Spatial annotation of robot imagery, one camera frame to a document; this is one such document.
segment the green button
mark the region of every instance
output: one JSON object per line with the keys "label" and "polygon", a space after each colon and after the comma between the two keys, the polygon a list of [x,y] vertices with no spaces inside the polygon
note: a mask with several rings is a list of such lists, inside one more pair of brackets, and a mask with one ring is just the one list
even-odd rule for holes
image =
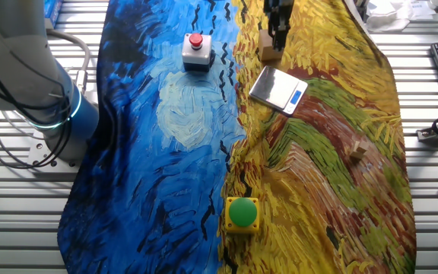
{"label": "green button", "polygon": [[237,226],[250,226],[255,220],[258,211],[255,203],[247,198],[235,199],[229,206],[229,217]]}

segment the cable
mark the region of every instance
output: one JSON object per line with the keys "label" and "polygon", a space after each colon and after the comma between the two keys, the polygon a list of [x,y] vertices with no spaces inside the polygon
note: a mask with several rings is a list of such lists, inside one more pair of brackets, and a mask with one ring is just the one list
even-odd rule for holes
{"label": "cable", "polygon": [[[0,98],[1,98],[2,100],[5,100],[6,102],[12,104],[12,102],[10,102],[9,99],[8,99],[7,97],[5,97],[5,96],[4,96],[3,94],[1,94],[1,93],[0,93]],[[21,103],[20,103],[20,105],[21,105],[22,107],[27,108],[27,109],[29,109],[29,110],[47,110],[47,109],[49,109],[49,108],[56,107],[56,106],[59,105],[59,104],[60,104],[60,102],[55,102],[54,104],[50,104],[50,105],[48,105],[48,106],[34,107],[34,106],[29,106],[29,105],[27,105],[27,104],[21,104]]]}
{"label": "cable", "polygon": [[28,136],[28,137],[31,137],[31,138],[33,138],[33,139],[36,139],[36,140],[45,140],[45,138],[36,137],[35,135],[32,135],[32,134],[30,134],[30,133],[25,132],[24,130],[22,130],[19,126],[17,126],[16,124],[14,124],[13,121],[11,121],[11,118],[8,116],[8,114],[6,113],[6,111],[2,110],[1,113],[2,113],[2,115],[5,117],[6,121],[8,121],[8,123],[10,123],[10,124],[14,127],[14,129],[16,129],[17,131],[19,131],[19,132],[25,134],[25,135]]}
{"label": "cable", "polygon": [[[29,69],[30,71],[32,71],[32,72],[35,73],[36,75],[40,76],[41,78],[44,78],[44,79],[46,79],[46,80],[48,80],[48,81],[51,81],[52,83],[57,84],[58,86],[60,86],[60,90],[61,90],[61,92],[62,92],[62,97],[65,98],[65,88],[64,88],[63,84],[61,84],[60,82],[58,82],[58,81],[56,81],[56,80],[54,80],[54,79],[51,79],[50,77],[47,77],[47,76],[41,74],[41,73],[38,72],[36,69],[34,69],[34,68],[32,68],[30,65],[28,65],[25,61],[23,61],[20,57],[18,57],[14,52],[10,51],[10,54],[11,54],[11,55],[12,55],[17,61],[19,61],[19,63],[22,64],[25,68]],[[74,99],[74,92],[70,92],[69,94],[70,94],[69,101],[72,102],[72,99]],[[60,112],[57,113],[57,114],[55,114],[55,115],[58,115],[58,114],[60,114],[60,113],[63,113],[64,111],[66,111],[67,109],[69,109],[69,108],[71,108],[71,107],[72,107],[72,105],[69,104],[69,105],[67,106],[67,108],[60,110]]]}
{"label": "cable", "polygon": [[[4,161],[2,158],[1,158],[1,156],[0,156],[0,162],[3,164],[3,165],[5,165],[6,167],[10,167],[10,168],[15,168],[15,169],[31,169],[31,168],[35,168],[35,167],[45,167],[45,166],[47,166],[47,165],[49,165],[49,164],[51,164],[59,155],[60,155],[60,153],[62,153],[62,151],[63,151],[63,149],[65,148],[65,146],[67,145],[67,143],[68,143],[68,140],[70,139],[70,135],[71,135],[71,127],[72,127],[72,119],[70,118],[69,120],[68,120],[68,122],[67,123],[65,123],[64,125],[64,128],[62,129],[62,134],[60,135],[60,137],[59,137],[59,140],[57,141],[57,145],[55,146],[55,148],[54,148],[54,150],[52,150],[51,152],[50,152],[50,154],[47,156],[47,157],[45,157],[43,160],[41,160],[40,162],[38,162],[38,163],[36,163],[36,164],[27,164],[27,163],[25,163],[24,161],[22,161],[22,160],[20,160],[20,159],[18,159],[16,156],[14,156],[4,145],[3,145],[3,143],[2,143],[2,141],[1,141],[1,139],[0,139],[0,146],[1,146],[1,148],[3,149],[3,151],[5,151],[7,154],[8,154],[8,156],[10,156],[11,158],[13,158],[16,162],[18,162],[19,164],[10,164],[10,163],[8,163],[8,162],[6,162],[6,161]],[[65,134],[65,128],[67,128],[68,130],[67,130],[67,137],[65,138],[65,141],[64,141],[64,143],[63,143],[63,145],[62,145],[62,147],[58,150],[58,151],[55,151],[59,146],[60,146],[60,144],[61,144],[61,142],[62,142],[62,138],[63,138],[63,136],[64,136],[64,134]]]}
{"label": "cable", "polygon": [[84,43],[84,41],[78,39],[77,37],[75,37],[71,34],[64,33],[64,32],[58,31],[58,30],[46,30],[46,35],[61,38],[61,39],[73,42],[75,44],[78,44],[82,48],[82,50],[84,51],[84,63],[82,64],[81,70],[87,70],[87,67],[89,66],[89,61],[90,61],[90,50],[89,50],[89,46],[87,46],[87,44]]}
{"label": "cable", "polygon": [[19,104],[19,103],[14,99],[14,97],[11,95],[11,93],[8,91],[8,89],[6,89],[6,87],[3,85],[3,83],[1,82],[1,80],[0,80],[0,89],[1,89],[1,91],[3,92],[3,94],[5,94],[5,96],[9,99],[9,103],[14,104],[14,106],[15,106],[19,111],[21,111],[26,117],[28,117],[29,119],[35,121],[36,123],[39,123],[39,124],[42,124],[42,125],[45,125],[45,124],[46,124],[46,123],[43,122],[42,120],[37,119],[37,118],[36,118],[35,116],[33,116],[32,114],[28,113],[28,112],[24,109],[24,107],[22,107],[22,105]]}

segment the red button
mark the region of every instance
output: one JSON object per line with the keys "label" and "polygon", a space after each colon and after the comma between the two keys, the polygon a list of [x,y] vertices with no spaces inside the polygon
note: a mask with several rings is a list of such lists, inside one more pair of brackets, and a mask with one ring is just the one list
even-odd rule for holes
{"label": "red button", "polygon": [[202,44],[202,35],[200,35],[199,33],[193,33],[190,36],[189,41],[195,47],[201,46],[201,44]]}

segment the brushstroke pattern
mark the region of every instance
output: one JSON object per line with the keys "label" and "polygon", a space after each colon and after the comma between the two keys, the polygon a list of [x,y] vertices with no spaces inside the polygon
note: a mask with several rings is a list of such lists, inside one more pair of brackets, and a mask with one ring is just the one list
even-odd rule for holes
{"label": "brushstroke pattern", "polygon": [[[205,1],[110,2],[98,65],[100,124],[59,227],[69,273],[216,273],[221,266],[228,157],[221,146],[244,137],[233,86],[223,80],[219,88],[238,33],[224,12]],[[185,73],[183,35],[213,23],[221,26],[213,47],[227,56],[207,74]]]}
{"label": "brushstroke pattern", "polygon": [[[309,89],[282,116],[248,95],[267,22],[256,0],[110,2],[100,123],[59,226],[69,273],[414,272],[387,59],[342,0],[296,0],[272,65]],[[183,71],[192,31],[212,33],[208,74]],[[259,198],[258,234],[226,234],[227,196]]]}

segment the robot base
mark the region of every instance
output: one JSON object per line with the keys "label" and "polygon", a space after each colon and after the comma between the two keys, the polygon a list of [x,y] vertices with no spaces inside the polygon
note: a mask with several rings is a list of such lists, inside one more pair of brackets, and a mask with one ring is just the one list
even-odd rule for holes
{"label": "robot base", "polygon": [[[35,131],[33,134],[35,137],[43,137],[41,132]],[[30,147],[30,153],[28,155],[28,164],[33,164],[35,161],[41,161],[50,154],[50,149],[43,140],[33,140],[33,144]],[[51,164],[45,167],[38,167],[31,171],[35,174],[76,174],[81,166],[80,161],[63,161],[61,158],[56,158]]]}

